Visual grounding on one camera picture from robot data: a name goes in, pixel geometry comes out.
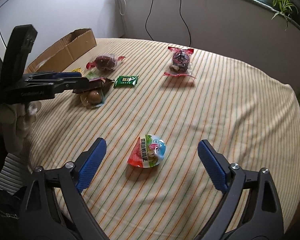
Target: small green packet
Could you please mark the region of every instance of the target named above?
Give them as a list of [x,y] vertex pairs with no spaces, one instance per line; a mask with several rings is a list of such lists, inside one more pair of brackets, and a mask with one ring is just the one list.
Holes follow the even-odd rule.
[[114,83],[114,88],[132,86],[134,87],[138,82],[138,76],[119,76]]

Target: table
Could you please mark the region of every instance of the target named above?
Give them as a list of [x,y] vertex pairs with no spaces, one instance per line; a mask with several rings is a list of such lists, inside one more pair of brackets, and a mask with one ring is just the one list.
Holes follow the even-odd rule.
[[[84,108],[71,91],[43,101],[29,138],[29,168],[61,167],[102,137],[106,156],[82,195],[108,237],[193,239],[222,196],[197,155],[198,142],[208,139],[230,163],[270,170],[287,229],[300,199],[300,109],[293,90],[244,62],[198,49],[192,58],[195,79],[163,77],[168,45],[173,44],[97,39],[66,71],[116,53],[126,58],[108,77],[138,75],[138,84],[111,88],[96,110]],[[166,142],[165,159],[153,168],[132,167],[127,159],[146,133]],[[229,229],[238,224],[247,195]],[[57,199],[67,212],[59,191]]]

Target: cardboard box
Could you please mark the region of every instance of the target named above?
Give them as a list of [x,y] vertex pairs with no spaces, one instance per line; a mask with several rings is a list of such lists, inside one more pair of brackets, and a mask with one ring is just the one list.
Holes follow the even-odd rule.
[[25,73],[61,72],[96,45],[91,29],[75,30],[47,48],[26,68]]

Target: wall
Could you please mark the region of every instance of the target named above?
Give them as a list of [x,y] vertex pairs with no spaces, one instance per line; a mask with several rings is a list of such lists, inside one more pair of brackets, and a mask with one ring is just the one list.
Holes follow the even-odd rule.
[[[126,0],[127,38],[146,39],[152,0]],[[156,41],[189,45],[180,0],[154,0],[147,28]],[[244,0],[182,0],[191,46],[242,60],[300,91],[300,30]]]
[[1,0],[1,59],[13,28],[23,24],[32,24],[38,32],[26,66],[78,28],[92,28],[96,38],[117,38],[124,34],[115,0]]

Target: silver bolt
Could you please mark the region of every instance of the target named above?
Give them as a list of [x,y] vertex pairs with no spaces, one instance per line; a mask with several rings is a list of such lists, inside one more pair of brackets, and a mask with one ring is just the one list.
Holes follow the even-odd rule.
[[269,173],[269,170],[268,170],[267,168],[262,168],[261,170],[262,170],[262,172],[263,172],[264,174],[268,174],[268,173]]
[[65,164],[65,167],[66,167],[67,169],[71,169],[73,166],[74,166],[74,163],[73,163],[73,162],[67,162],[67,163]]
[[238,163],[231,163],[230,164],[231,168],[234,169],[234,170],[238,170],[240,168],[239,164]]
[[34,168],[34,172],[40,172],[40,171],[42,171],[42,166],[36,166]]

